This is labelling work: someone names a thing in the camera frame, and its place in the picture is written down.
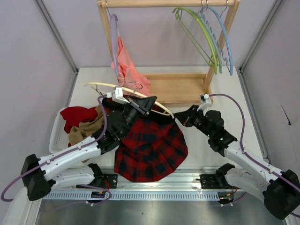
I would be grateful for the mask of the cream hanger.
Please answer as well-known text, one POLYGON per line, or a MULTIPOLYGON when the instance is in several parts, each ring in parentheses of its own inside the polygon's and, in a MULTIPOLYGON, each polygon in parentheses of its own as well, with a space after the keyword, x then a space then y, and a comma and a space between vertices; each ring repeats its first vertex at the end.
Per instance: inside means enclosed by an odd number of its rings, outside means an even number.
MULTIPOLYGON (((100 94, 103 97, 106 97, 107 92, 103 95, 102 92, 98 89, 99 85, 100 86, 105 86, 105 87, 110 87, 112 89, 114 87, 118 86, 118 85, 115 85, 115 84, 102 83, 102 82, 88 82, 88 83, 84 84, 84 86, 91 86, 92 89, 94 89, 95 91, 98 92, 98 94, 100 94)), ((133 96, 133 97, 140 97, 140 98, 146 98, 146 97, 148 97, 148 96, 146 96, 146 95, 144 95, 142 93, 139 93, 136 90, 132 90, 132 89, 129 89, 129 88, 126 88, 126 87, 122 87, 122 89, 123 89, 123 96, 124 96, 124 98, 125 98, 125 95, 129 95, 129 96, 133 96)), ((163 106, 162 104, 160 104, 159 102, 155 101, 154 105, 156 105, 156 106, 160 107, 162 110, 164 110, 164 113, 159 112, 159 111, 155 111, 153 109, 151 109, 151 111, 153 111, 155 113, 158 113, 158 114, 161 114, 163 116, 171 116, 172 119, 175 118, 174 114, 169 109, 167 109, 165 106, 163 106)))

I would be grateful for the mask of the red plaid skirt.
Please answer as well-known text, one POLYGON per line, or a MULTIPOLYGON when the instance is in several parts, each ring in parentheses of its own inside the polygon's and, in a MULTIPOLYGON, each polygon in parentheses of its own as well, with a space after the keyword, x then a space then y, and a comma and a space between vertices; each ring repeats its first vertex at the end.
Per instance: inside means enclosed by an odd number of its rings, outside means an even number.
POLYGON ((188 156, 184 135, 174 118, 140 116, 115 151, 114 172, 131 182, 155 182, 173 173, 188 156))

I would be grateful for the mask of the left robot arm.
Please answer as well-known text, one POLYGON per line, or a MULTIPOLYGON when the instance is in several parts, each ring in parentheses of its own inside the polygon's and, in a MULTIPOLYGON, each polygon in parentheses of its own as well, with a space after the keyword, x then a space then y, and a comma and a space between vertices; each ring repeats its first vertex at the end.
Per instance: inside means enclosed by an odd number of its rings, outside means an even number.
POLYGON ((26 157, 21 178, 27 188, 30 201, 39 200, 58 184, 54 177, 72 165, 106 154, 118 147, 140 116, 148 116, 157 99, 152 97, 116 97, 108 95, 113 102, 121 104, 122 110, 113 110, 104 116, 100 129, 80 143, 59 153, 38 158, 35 154, 26 157))

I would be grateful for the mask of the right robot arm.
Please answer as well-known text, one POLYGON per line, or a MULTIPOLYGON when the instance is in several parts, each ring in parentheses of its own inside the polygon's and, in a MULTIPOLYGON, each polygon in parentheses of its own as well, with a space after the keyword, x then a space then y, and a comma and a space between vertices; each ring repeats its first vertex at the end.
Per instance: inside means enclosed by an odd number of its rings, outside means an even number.
POLYGON ((196 127, 208 137, 211 149, 240 166, 224 165, 224 179, 263 202, 277 219, 284 220, 300 205, 300 181, 292 170, 282 171, 268 164, 224 128, 221 113, 203 112, 193 105, 188 110, 175 113, 175 118, 185 127, 196 127))

